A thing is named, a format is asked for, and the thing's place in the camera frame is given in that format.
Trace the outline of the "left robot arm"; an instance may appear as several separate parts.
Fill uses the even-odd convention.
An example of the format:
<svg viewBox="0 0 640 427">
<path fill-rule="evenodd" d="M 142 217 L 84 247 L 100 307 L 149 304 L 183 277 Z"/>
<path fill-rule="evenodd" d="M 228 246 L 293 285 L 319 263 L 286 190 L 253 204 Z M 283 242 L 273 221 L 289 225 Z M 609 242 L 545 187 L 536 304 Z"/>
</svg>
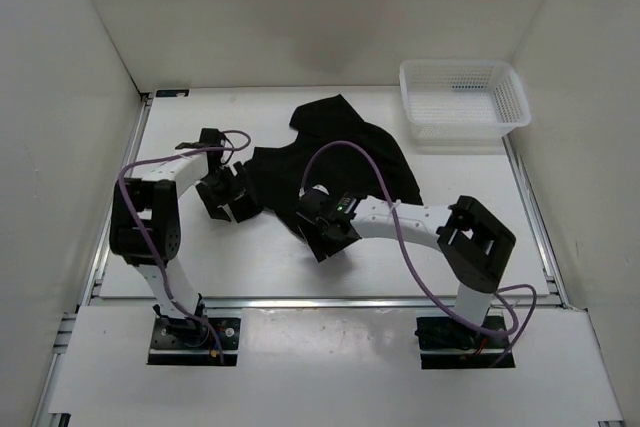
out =
<svg viewBox="0 0 640 427">
<path fill-rule="evenodd" d="M 242 163 L 223 163 L 223 153 L 233 150 L 182 143 L 173 155 L 124 167 L 114 186 L 110 249 L 147 282 L 161 327 L 189 348 L 218 335 L 178 259 L 180 197 L 194 188 L 209 217 L 226 222 L 240 223 L 263 210 Z"/>
</svg>

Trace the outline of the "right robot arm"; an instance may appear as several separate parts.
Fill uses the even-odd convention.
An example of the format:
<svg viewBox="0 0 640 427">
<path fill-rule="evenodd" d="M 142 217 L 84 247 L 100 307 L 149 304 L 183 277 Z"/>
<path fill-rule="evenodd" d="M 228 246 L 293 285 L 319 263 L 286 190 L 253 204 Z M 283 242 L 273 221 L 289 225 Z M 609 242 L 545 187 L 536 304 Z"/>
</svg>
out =
<svg viewBox="0 0 640 427">
<path fill-rule="evenodd" d="M 516 238 L 477 199 L 461 196 L 450 206 L 427 207 L 349 193 L 332 197 L 316 186 L 300 193 L 296 217 L 319 262 L 360 240 L 396 240 L 416 284 L 451 319 L 449 334 L 458 345 L 518 331 L 514 308 L 499 294 Z M 421 280 L 407 244 L 430 248 L 447 261 L 459 283 L 452 307 Z"/>
</svg>

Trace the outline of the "black shorts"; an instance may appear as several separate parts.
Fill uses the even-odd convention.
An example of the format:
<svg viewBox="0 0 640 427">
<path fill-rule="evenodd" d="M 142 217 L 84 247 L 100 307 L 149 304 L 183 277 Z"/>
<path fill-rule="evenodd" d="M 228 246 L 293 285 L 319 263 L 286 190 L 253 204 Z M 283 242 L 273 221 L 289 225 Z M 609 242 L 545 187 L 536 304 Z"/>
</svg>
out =
<svg viewBox="0 0 640 427">
<path fill-rule="evenodd" d="M 364 149 L 379 168 L 394 200 L 421 205 L 418 182 L 395 138 L 365 121 L 342 95 L 297 107 L 289 121 L 297 132 L 283 147 L 256 147 L 245 163 L 256 197 L 290 232 L 300 238 L 295 215 L 298 192 L 311 157 L 332 141 L 349 141 Z M 309 185 L 322 185 L 332 195 L 346 192 L 382 198 L 378 180 L 364 156 L 347 146 L 335 146 L 314 162 Z"/>
</svg>

